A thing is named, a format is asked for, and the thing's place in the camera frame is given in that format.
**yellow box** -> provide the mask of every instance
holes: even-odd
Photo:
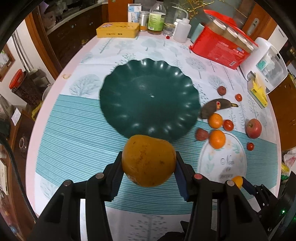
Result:
[[[104,23],[96,29],[96,35],[98,38],[135,38],[139,30],[139,23]]]

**white box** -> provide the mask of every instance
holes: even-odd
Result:
[[[142,4],[129,3],[128,4],[128,22],[129,23],[137,23],[140,11],[142,11]]]
[[[0,160],[0,185],[2,187],[3,192],[8,196],[7,168],[2,160]]]

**white wall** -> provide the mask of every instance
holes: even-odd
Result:
[[[283,30],[277,25],[273,33],[268,39],[276,50],[279,52],[284,44],[287,42],[288,37],[284,34]]]
[[[50,81],[50,83],[54,83],[54,79],[49,73],[48,69],[44,65],[41,57],[39,56],[33,41],[30,37],[30,34],[28,32],[27,26],[25,21],[23,21],[17,28],[17,33],[20,38],[20,44],[23,48],[23,51],[25,53],[25,57],[28,61],[28,64],[31,68],[41,69],[45,72],[47,79]],[[25,68],[23,67],[19,56],[17,55],[17,51],[15,49],[15,46],[13,44],[13,40],[10,37],[10,39],[7,42],[7,45],[10,49],[10,52],[12,53],[13,57],[15,58],[14,64],[11,66],[9,71],[7,72],[6,76],[4,77],[3,81],[0,82],[0,94],[7,99],[12,105],[17,105],[20,107],[25,107],[26,102],[23,101],[20,97],[13,94],[11,90],[9,89],[9,83],[12,80],[15,73],[18,71],[18,69],[22,69],[23,71]]]

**red package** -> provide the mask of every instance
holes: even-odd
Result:
[[[235,21],[232,18],[212,10],[205,9],[204,12],[207,15],[219,19],[237,33],[241,34],[244,38],[251,42],[253,46],[255,45],[258,47],[258,45],[251,40],[249,36],[237,28]],[[207,26],[205,26],[194,44],[189,46],[189,48],[195,54],[213,60],[231,69],[236,69],[250,55],[235,43],[213,32]]]

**black cable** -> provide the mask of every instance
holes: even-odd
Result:
[[[4,148],[8,152],[10,162],[11,162],[11,165],[12,165],[12,169],[13,169],[13,172],[15,173],[15,177],[16,177],[17,184],[19,186],[20,192],[22,194],[22,197],[23,197],[23,199],[25,201],[25,204],[26,204],[30,214],[32,215],[34,221],[36,222],[38,218],[37,218],[32,206],[31,206],[31,204],[29,202],[29,199],[28,199],[28,197],[26,195],[24,186],[22,185],[22,181],[21,181],[18,169],[17,169],[17,164],[15,162],[15,157],[13,155],[12,149],[11,149],[10,145],[8,144],[7,140],[5,139],[5,137],[2,134],[0,134],[0,143],[4,146]]]

